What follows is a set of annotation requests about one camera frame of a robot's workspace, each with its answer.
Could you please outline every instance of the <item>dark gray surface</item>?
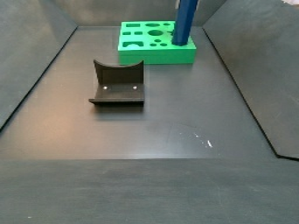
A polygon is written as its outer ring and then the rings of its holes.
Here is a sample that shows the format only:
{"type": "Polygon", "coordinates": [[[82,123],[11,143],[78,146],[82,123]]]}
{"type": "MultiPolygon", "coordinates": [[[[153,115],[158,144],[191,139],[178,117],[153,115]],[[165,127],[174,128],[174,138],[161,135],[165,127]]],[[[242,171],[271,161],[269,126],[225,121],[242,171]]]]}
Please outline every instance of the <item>dark gray surface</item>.
{"type": "MultiPolygon", "coordinates": [[[[175,20],[177,0],[52,0],[79,25],[120,25],[124,21],[175,20]]],[[[194,23],[203,25],[226,0],[201,0],[194,23]]]]}
{"type": "Polygon", "coordinates": [[[76,28],[46,0],[0,0],[0,128],[76,28]]]}
{"type": "Polygon", "coordinates": [[[144,66],[144,106],[95,107],[118,27],[80,27],[0,134],[0,158],[273,158],[202,28],[193,65],[144,66]]]}
{"type": "Polygon", "coordinates": [[[299,10],[229,0],[205,30],[279,155],[299,158],[299,10]]]}
{"type": "Polygon", "coordinates": [[[0,222],[298,224],[299,164],[2,161],[0,222]]]}

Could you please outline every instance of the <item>hole in green block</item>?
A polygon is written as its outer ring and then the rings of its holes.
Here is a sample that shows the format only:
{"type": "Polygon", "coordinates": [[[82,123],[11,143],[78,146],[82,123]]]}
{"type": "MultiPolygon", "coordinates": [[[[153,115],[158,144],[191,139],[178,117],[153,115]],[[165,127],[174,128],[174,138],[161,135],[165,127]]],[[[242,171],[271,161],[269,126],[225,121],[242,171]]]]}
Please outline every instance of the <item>hole in green block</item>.
{"type": "Polygon", "coordinates": [[[144,42],[143,41],[127,41],[123,43],[123,47],[128,47],[131,45],[144,46],[144,42]]]}
{"type": "Polygon", "coordinates": [[[148,32],[148,34],[150,34],[151,36],[162,36],[165,33],[163,33],[162,31],[159,31],[159,30],[151,30],[151,31],[148,32]]]}
{"type": "Polygon", "coordinates": [[[127,24],[126,27],[140,27],[140,24],[127,24]]]}
{"type": "Polygon", "coordinates": [[[157,26],[159,26],[159,24],[146,24],[146,26],[157,27],[157,26]]]}

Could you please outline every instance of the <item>scratch on surface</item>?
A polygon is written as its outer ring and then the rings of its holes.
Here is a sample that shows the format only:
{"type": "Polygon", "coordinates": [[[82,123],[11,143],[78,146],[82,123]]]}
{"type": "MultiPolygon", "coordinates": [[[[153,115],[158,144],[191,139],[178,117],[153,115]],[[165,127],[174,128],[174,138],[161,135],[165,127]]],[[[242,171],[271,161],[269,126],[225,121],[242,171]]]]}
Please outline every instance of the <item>scratch on surface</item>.
{"type": "Polygon", "coordinates": [[[226,209],[225,209],[225,206],[223,206],[223,204],[222,204],[222,199],[221,199],[221,187],[218,186],[218,188],[219,188],[219,206],[222,207],[222,210],[223,210],[223,213],[225,213],[225,215],[226,215],[226,217],[227,217],[229,223],[231,223],[230,216],[229,216],[229,214],[227,214],[227,212],[226,212],[226,209]]]}
{"type": "Polygon", "coordinates": [[[167,149],[169,149],[169,144],[170,144],[170,138],[171,138],[173,130],[174,130],[174,123],[173,123],[173,126],[170,128],[169,135],[167,135],[167,139],[166,139],[166,147],[167,147],[167,149]]]}
{"type": "Polygon", "coordinates": [[[299,98],[295,98],[293,95],[287,95],[287,97],[294,101],[295,105],[299,106],[299,98]]]}
{"type": "Polygon", "coordinates": [[[265,186],[262,186],[262,185],[253,185],[250,188],[251,188],[255,192],[262,192],[262,191],[265,191],[265,192],[277,193],[277,191],[273,190],[273,189],[270,189],[270,187],[267,187],[266,185],[265,185],[265,186]]]}
{"type": "Polygon", "coordinates": [[[282,111],[279,113],[277,113],[277,116],[275,116],[274,120],[277,120],[281,115],[282,115],[282,111]]]}

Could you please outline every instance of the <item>white mark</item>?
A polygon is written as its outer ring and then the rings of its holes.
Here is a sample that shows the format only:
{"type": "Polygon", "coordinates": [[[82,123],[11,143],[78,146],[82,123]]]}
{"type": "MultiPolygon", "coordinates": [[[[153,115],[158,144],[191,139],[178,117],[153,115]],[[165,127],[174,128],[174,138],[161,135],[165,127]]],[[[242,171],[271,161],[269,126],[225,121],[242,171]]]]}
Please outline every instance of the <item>white mark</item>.
{"type": "Polygon", "coordinates": [[[210,147],[213,148],[213,145],[211,145],[211,141],[209,140],[209,145],[210,145],[210,147]]]}

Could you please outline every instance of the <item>square hole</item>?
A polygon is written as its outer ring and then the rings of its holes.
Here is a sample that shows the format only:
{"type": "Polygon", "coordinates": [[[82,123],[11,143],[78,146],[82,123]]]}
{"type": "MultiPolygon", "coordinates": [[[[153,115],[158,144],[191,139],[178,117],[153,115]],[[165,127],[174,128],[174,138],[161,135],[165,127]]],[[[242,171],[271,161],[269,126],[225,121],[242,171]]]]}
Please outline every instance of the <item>square hole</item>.
{"type": "Polygon", "coordinates": [[[126,27],[140,27],[140,24],[127,24],[126,27]]]}

